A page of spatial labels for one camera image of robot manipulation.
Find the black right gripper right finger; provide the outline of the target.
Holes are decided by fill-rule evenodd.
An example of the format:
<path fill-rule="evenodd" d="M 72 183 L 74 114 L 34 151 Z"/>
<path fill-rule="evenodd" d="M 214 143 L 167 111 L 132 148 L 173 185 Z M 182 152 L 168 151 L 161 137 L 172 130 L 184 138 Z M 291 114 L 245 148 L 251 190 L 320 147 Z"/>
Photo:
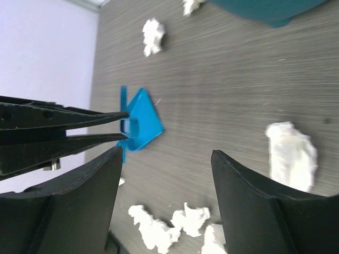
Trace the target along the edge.
<path fill-rule="evenodd" d="M 220 150 L 211 168 L 229 253 L 338 253 L 338 196 L 282 185 Z"/>

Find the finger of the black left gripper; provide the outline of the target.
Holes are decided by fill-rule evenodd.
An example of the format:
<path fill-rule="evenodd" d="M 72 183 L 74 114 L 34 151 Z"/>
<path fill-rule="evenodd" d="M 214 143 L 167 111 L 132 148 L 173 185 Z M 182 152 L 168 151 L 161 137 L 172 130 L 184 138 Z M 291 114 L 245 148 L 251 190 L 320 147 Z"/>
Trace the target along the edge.
<path fill-rule="evenodd" d="M 25 170 L 36 170 L 59 158 L 126 138 L 121 133 L 74 135 L 51 141 L 1 146 L 1 176 L 20 174 Z"/>
<path fill-rule="evenodd" d="M 80 129 L 129 117 L 127 111 L 101 113 L 54 102 L 1 96 L 1 130 Z"/>

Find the blue plastic dustpan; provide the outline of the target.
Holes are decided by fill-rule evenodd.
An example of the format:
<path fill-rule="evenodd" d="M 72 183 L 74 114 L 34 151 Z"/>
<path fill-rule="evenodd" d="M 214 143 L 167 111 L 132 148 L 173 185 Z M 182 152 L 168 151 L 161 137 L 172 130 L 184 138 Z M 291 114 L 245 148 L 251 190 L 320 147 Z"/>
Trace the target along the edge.
<path fill-rule="evenodd" d="M 161 135 L 165 128 L 156 111 L 154 102 L 145 88 L 140 88 L 130 102 L 127 102 L 127 87 L 120 89 L 120 110 L 129 116 L 120 120 L 120 132 L 126 137 L 117 146 L 122 147 L 122 162 L 125 163 L 127 151 L 135 152 Z"/>

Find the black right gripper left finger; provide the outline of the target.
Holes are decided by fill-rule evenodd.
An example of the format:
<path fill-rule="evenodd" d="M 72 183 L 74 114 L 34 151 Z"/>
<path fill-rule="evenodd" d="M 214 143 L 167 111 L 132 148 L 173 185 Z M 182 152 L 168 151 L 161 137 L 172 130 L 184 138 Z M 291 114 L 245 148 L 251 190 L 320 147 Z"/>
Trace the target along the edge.
<path fill-rule="evenodd" d="M 20 193 L 1 195 L 1 253 L 117 253 L 109 233 L 122 169 L 113 147 Z"/>

